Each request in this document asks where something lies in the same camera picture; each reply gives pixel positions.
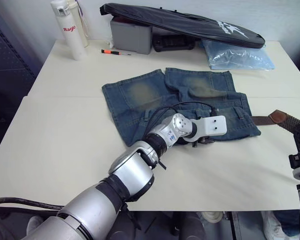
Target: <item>bottle cap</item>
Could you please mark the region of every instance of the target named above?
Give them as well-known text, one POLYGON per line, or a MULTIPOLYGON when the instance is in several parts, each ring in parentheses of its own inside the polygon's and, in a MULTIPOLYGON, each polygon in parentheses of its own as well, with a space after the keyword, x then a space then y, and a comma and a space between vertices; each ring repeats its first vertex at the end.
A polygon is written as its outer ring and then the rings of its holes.
POLYGON ((53 0, 50 4, 56 16, 64 17, 70 14, 70 9, 66 0, 53 0))
POLYGON ((68 6, 70 9, 78 7, 78 3, 76 2, 76 0, 66 0, 66 1, 68 2, 68 6))

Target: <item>brown belt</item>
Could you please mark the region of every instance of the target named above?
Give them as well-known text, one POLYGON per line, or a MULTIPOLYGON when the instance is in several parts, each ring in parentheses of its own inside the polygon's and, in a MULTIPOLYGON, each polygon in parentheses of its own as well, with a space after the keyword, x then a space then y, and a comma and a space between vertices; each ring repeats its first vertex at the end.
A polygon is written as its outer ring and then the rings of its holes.
POLYGON ((277 124, 290 133, 294 133, 296 125, 300 124, 299 119, 280 110, 275 110, 269 116, 252 116, 251 119, 257 126, 277 124))

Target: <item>gray box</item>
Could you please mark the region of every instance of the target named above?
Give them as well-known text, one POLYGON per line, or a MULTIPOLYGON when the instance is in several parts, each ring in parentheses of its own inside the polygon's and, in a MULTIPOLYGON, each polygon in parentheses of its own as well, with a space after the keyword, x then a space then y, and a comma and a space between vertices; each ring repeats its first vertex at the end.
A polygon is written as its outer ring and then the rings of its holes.
POLYGON ((149 54, 152 47, 152 26, 115 16, 110 21, 116 49, 149 54))

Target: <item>robotic arm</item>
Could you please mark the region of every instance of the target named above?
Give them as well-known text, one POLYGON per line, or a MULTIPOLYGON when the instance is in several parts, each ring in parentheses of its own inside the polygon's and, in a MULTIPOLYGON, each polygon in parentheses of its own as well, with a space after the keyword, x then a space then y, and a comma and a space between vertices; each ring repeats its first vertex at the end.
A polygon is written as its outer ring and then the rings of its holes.
POLYGON ((126 202, 137 201, 152 186, 152 169, 179 138, 195 142, 226 132, 224 116, 194 120, 176 113, 167 117, 113 162, 108 177, 83 191, 23 240, 105 239, 126 202))

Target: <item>screwdriver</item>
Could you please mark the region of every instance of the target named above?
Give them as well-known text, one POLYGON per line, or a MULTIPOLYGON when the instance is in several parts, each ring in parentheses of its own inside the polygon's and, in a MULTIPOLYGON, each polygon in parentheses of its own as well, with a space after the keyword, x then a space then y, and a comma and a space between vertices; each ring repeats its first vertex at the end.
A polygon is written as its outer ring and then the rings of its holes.
POLYGON ((114 55, 131 55, 129 53, 122 53, 119 51, 111 51, 111 50, 106 50, 106 49, 101 49, 101 53, 103 54, 114 54, 114 55))

